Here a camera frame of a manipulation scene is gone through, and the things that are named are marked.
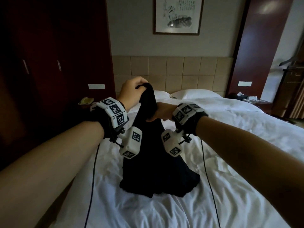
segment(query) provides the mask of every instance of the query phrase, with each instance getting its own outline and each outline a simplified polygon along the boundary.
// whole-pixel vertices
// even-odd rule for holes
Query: picture frame
[[[204,0],[154,0],[153,34],[199,35]]]

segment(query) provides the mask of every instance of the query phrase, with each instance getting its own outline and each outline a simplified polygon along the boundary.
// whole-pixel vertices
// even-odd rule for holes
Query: forearm
[[[98,122],[82,122],[0,172],[0,226],[34,227],[103,136]]]
[[[199,120],[196,133],[297,227],[303,213],[302,162],[254,134],[208,117]]]

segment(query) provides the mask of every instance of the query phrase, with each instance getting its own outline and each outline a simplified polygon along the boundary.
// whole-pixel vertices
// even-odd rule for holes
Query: bed
[[[192,101],[218,121],[242,128],[304,161],[304,129],[265,114],[247,102],[214,94],[156,94],[157,101],[179,104]],[[131,126],[139,105],[129,112]],[[165,129],[175,129],[171,121]],[[218,227],[211,191],[203,166],[200,139],[183,143],[182,158],[201,181],[183,198],[160,194],[135,195],[119,187],[123,157],[118,146],[105,139],[98,153],[94,194],[87,227]],[[221,227],[289,227],[270,203],[203,142],[208,177],[214,192]],[[75,177],[55,222],[50,227],[84,227],[88,212],[95,153]]]

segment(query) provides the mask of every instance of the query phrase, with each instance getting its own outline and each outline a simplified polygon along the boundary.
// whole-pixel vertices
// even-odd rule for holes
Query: left hand
[[[135,87],[146,82],[148,81],[143,77],[135,77],[123,84],[117,100],[124,104],[126,111],[129,111],[139,102],[142,93],[146,90],[144,86],[140,86],[138,89]]]

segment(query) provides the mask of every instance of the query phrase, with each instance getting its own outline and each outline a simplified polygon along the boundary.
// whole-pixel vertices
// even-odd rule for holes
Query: headboard
[[[233,58],[112,56],[112,61],[116,95],[126,80],[142,76],[154,90],[198,88],[224,96]]]

